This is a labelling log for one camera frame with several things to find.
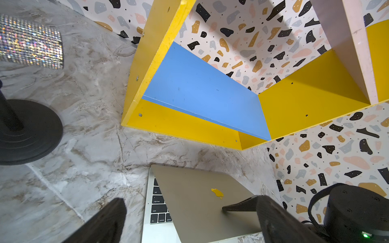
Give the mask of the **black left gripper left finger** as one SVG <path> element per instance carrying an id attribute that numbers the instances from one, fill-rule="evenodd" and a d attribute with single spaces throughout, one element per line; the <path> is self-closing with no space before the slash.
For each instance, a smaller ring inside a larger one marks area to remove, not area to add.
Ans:
<path id="1" fill-rule="evenodd" d="M 114 198 L 64 242 L 118 243 L 121 240 L 126 214 L 124 199 Z"/>

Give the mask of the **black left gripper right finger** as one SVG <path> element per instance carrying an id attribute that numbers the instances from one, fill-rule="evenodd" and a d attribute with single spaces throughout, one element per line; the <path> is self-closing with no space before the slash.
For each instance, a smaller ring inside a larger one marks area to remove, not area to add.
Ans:
<path id="1" fill-rule="evenodd" d="M 222 207 L 224 212 L 256 212 L 266 243 L 321 243 L 322 238 L 266 195 Z"/>

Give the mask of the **silver laptop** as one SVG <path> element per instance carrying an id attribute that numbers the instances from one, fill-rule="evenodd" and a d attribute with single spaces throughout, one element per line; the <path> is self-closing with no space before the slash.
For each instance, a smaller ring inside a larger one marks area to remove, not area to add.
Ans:
<path id="1" fill-rule="evenodd" d="M 236 243 L 261 231 L 255 212 L 223 212 L 253 194 L 230 175 L 152 165 L 143 243 Z"/>

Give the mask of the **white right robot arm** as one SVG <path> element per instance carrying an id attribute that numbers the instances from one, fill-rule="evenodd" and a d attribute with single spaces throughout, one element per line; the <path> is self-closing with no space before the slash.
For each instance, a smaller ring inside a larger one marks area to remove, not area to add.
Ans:
<path id="1" fill-rule="evenodd" d="M 309 220 L 299 222 L 266 195 L 255 195 L 224 212 L 256 212 L 267 243 L 387 243 L 389 200 L 376 192 L 336 183 L 316 193 Z"/>

